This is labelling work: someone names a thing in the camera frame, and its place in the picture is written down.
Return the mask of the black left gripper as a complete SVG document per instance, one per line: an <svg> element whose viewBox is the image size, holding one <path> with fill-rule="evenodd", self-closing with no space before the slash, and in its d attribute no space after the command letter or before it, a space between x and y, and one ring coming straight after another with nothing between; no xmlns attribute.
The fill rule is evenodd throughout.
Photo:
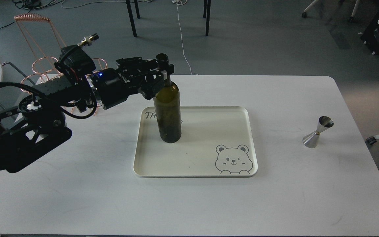
<svg viewBox="0 0 379 237"><path fill-rule="evenodd" d="M96 99L104 110L125 102L140 93L151 100L164 87L167 75L175 73L168 57L117 59L117 69L107 68L91 76Z"/></svg>

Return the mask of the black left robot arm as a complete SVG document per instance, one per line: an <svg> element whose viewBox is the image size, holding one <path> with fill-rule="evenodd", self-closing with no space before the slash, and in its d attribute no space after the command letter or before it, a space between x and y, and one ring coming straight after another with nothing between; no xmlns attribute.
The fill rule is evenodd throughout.
<svg viewBox="0 0 379 237"><path fill-rule="evenodd" d="M29 92L18 105L0 111L0 171L16 173L68 141L72 131L66 116L86 119L97 105L109 109L141 93L150 100L174 73L165 54L154 60L141 57L117 60L117 69L93 72L89 68L61 65L67 75L33 87L0 82L0 88L17 87Z"/></svg>

